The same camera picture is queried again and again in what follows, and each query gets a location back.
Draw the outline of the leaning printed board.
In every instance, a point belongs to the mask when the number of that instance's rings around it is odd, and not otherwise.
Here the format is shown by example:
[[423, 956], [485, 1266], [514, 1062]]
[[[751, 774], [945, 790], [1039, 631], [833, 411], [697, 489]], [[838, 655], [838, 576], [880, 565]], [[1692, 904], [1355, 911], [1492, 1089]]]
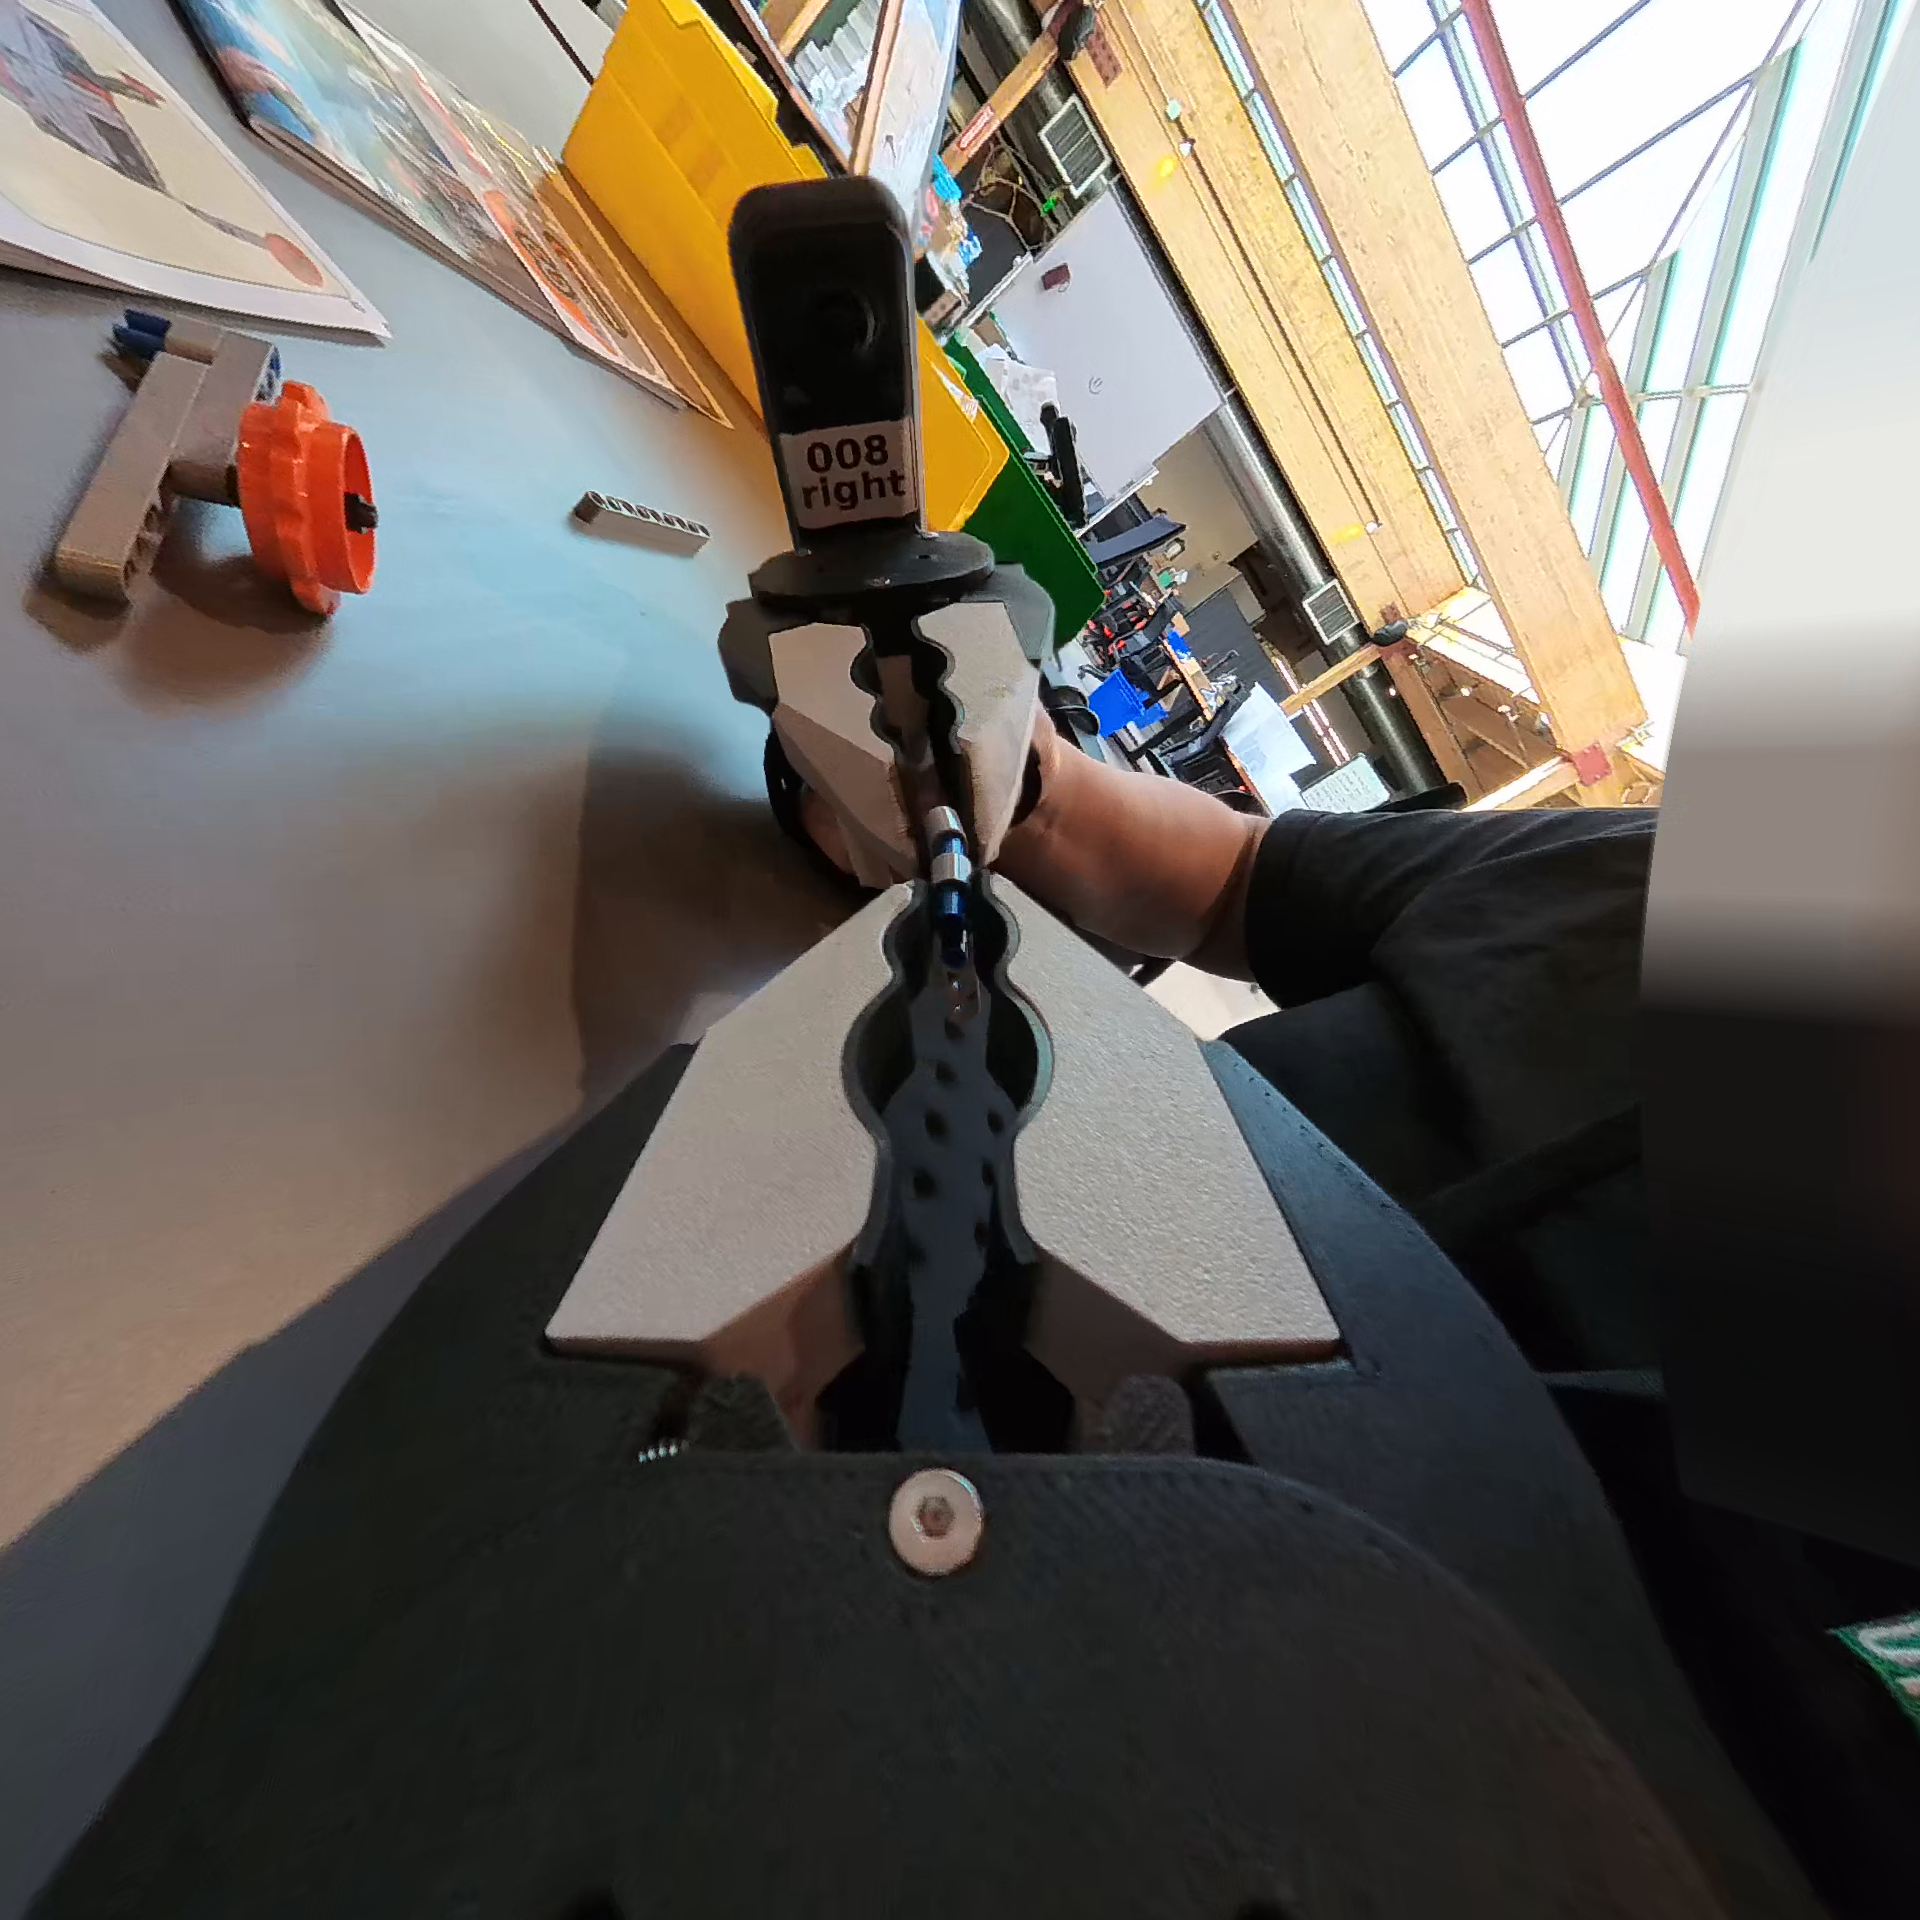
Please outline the leaning printed board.
[[917, 204], [945, 126], [961, 5], [736, 5], [825, 157]]

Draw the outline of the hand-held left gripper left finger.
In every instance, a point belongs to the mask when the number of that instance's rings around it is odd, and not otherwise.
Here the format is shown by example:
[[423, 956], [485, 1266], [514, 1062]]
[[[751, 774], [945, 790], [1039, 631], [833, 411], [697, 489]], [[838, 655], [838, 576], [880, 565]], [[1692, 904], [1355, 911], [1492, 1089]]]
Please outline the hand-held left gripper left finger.
[[844, 1259], [878, 1147], [844, 1090], [856, 1022], [894, 987], [894, 886], [708, 1025], [545, 1326], [559, 1356], [751, 1374], [795, 1441], [857, 1356]]

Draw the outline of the orange wheel beam assembly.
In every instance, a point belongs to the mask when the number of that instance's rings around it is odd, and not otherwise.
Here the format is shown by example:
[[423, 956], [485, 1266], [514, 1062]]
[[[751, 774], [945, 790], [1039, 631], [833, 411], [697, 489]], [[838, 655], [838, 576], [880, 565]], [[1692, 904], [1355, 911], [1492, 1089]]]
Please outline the orange wheel beam assembly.
[[109, 346], [131, 402], [52, 544], [58, 587], [131, 605], [182, 501], [237, 511], [252, 565], [308, 615], [371, 587], [364, 449], [271, 340], [128, 306]]

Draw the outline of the long grey holed beam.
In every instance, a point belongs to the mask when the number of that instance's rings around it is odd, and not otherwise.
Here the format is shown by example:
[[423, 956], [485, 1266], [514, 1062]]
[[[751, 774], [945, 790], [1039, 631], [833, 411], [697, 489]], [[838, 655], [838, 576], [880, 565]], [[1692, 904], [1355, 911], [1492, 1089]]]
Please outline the long grey holed beam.
[[712, 539], [708, 525], [697, 518], [609, 493], [580, 493], [571, 506], [571, 523], [592, 539], [626, 543], [673, 560], [693, 560], [706, 552]]

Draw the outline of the black perforated mat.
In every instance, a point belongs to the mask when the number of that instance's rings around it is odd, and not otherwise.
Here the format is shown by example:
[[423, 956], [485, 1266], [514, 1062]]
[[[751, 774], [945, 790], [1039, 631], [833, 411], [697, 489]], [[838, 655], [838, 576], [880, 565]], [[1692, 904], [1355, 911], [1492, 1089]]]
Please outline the black perforated mat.
[[880, 1215], [862, 1276], [864, 1360], [902, 1453], [1017, 1453], [1040, 1425], [1035, 1264], [1012, 1221], [1014, 1110], [990, 1022], [920, 998], [880, 1104]]

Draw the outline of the open white instruction booklet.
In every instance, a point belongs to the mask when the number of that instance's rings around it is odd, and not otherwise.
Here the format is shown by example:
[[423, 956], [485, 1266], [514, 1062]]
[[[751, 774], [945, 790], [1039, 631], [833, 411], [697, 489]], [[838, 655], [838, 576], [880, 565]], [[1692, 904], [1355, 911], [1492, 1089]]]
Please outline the open white instruction booklet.
[[371, 302], [94, 5], [2, 5], [2, 267], [387, 342]]

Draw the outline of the grey beam with blue pins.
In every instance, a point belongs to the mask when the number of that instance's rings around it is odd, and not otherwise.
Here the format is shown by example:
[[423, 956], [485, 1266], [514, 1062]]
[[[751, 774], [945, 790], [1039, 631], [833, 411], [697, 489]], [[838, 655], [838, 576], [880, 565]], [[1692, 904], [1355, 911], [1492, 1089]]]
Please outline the grey beam with blue pins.
[[929, 996], [945, 1041], [963, 1041], [987, 1019], [990, 956], [979, 947], [972, 877], [929, 887]]

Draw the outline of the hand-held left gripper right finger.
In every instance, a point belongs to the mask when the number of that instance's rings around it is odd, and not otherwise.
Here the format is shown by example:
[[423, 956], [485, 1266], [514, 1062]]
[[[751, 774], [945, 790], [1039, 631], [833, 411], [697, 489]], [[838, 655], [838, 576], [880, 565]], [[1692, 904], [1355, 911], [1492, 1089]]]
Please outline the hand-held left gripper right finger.
[[1192, 1028], [997, 876], [1006, 987], [1044, 1037], [1014, 1138], [1039, 1276], [1023, 1345], [1086, 1442], [1128, 1379], [1333, 1363], [1340, 1332]]

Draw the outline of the green plastic bin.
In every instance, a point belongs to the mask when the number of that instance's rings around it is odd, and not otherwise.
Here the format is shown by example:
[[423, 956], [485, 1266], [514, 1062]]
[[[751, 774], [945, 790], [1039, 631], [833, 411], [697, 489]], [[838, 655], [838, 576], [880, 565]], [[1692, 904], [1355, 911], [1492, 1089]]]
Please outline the green plastic bin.
[[1064, 640], [1075, 640], [1102, 605], [1096, 565], [1066, 516], [1060, 516], [1040, 477], [1029, 468], [1023, 428], [972, 351], [949, 342], [945, 359], [955, 367], [983, 414], [991, 419], [1010, 449], [1006, 465], [963, 523], [963, 533], [987, 543], [997, 552], [997, 565], [1017, 565], [1029, 580], [1044, 590], [1052, 605], [1052, 648], [1060, 648]]

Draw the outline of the yellow plastic bin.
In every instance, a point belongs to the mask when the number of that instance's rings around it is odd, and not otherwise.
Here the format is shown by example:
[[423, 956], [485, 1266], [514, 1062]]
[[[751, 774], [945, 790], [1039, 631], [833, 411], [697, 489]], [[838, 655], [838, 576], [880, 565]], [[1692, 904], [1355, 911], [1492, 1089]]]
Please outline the yellow plastic bin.
[[[755, 185], [844, 170], [807, 130], [733, 8], [626, 5], [562, 165], [733, 392], [757, 409], [732, 285], [732, 209]], [[924, 255], [929, 180], [933, 167], [917, 204], [897, 204], [913, 259]]]

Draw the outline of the whiteboard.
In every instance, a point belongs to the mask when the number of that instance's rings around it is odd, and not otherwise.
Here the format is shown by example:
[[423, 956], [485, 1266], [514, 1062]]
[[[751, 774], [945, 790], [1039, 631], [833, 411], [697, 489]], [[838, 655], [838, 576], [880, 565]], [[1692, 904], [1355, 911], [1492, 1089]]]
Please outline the whiteboard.
[[1124, 190], [1085, 205], [990, 309], [1012, 356], [1054, 376], [1054, 404], [1102, 501], [1145, 483], [1223, 402]]

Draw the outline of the person's right hand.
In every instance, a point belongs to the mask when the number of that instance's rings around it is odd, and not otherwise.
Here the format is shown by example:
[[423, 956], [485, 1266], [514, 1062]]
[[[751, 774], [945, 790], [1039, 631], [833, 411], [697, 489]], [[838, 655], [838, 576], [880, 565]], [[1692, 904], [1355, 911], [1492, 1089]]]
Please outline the person's right hand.
[[1160, 956], [1141, 943], [1141, 814], [1115, 797], [1124, 770], [1086, 758], [1052, 712], [1035, 717], [1014, 814], [990, 872], [1048, 909], [1075, 934], [1127, 962]]

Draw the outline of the orange print leaflet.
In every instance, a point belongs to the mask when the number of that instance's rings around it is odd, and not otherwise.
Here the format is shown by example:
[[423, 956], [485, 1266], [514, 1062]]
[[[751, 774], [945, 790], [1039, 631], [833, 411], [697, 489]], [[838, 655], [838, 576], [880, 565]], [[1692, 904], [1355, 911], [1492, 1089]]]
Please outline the orange print leaflet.
[[342, 18], [531, 282], [549, 327], [667, 404], [732, 425], [559, 160], [354, 5], [342, 5]]

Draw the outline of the person's right forearm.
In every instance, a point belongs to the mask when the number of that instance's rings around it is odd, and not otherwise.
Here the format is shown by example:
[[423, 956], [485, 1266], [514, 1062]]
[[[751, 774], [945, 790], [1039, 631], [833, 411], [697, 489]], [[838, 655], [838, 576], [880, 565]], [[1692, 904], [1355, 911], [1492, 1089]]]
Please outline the person's right forearm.
[[1127, 899], [1106, 936], [1155, 962], [1254, 979], [1248, 902], [1273, 827], [1175, 782], [1141, 782], [1136, 837], [1121, 861]]

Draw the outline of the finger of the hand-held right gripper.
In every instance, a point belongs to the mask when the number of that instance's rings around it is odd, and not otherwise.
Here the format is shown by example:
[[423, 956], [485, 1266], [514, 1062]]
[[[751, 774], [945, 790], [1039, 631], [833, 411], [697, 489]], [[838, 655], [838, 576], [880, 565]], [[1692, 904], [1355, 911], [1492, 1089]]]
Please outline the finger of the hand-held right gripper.
[[862, 627], [802, 625], [769, 633], [772, 732], [791, 766], [830, 808], [852, 876], [892, 887], [920, 876], [902, 801], [897, 752], [875, 723], [878, 691], [857, 684]]
[[997, 599], [929, 612], [928, 648], [940, 790], [963, 819], [977, 865], [991, 869], [1023, 802], [1040, 675], [1014, 615]]

